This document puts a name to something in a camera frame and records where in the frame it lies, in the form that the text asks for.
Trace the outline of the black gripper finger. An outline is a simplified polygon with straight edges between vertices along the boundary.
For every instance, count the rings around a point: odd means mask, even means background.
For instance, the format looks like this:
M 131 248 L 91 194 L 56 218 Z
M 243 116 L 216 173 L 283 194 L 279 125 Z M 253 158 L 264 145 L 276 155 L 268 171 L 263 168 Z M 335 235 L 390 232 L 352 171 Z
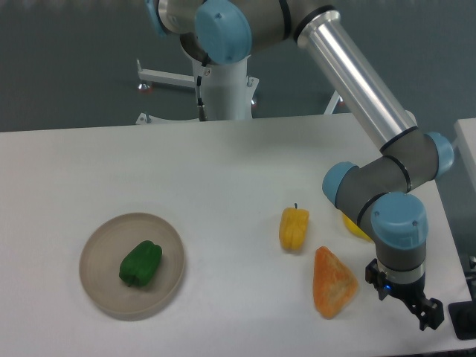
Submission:
M 445 320 L 443 303 L 436 298 L 427 298 L 424 291 L 406 293 L 402 302 L 417 317 L 421 331 L 436 330 Z

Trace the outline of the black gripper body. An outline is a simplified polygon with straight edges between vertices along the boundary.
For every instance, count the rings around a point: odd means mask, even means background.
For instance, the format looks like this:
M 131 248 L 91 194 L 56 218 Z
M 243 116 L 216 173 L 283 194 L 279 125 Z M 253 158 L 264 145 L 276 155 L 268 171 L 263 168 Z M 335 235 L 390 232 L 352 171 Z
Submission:
M 410 271 L 395 271 L 374 259 L 365 268 L 365 281 L 377 291 L 379 300 L 390 296 L 419 304 L 425 299 L 425 261 Z

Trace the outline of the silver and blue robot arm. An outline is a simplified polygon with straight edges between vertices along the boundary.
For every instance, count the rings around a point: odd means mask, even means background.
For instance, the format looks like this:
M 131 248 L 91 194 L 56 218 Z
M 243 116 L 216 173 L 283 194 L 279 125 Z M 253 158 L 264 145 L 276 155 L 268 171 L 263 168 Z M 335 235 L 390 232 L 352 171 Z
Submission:
M 381 157 L 364 167 L 342 162 L 324 177 L 328 200 L 374 241 L 366 281 L 380 299 L 402 301 L 421 329 L 436 329 L 443 304 L 427 298 L 428 220 L 412 190 L 449 170 L 451 143 L 422 132 L 341 26 L 331 1 L 147 1 L 159 36 L 179 36 L 193 63 L 191 86 L 201 121 L 251 117 L 248 58 L 293 39 L 309 53 Z

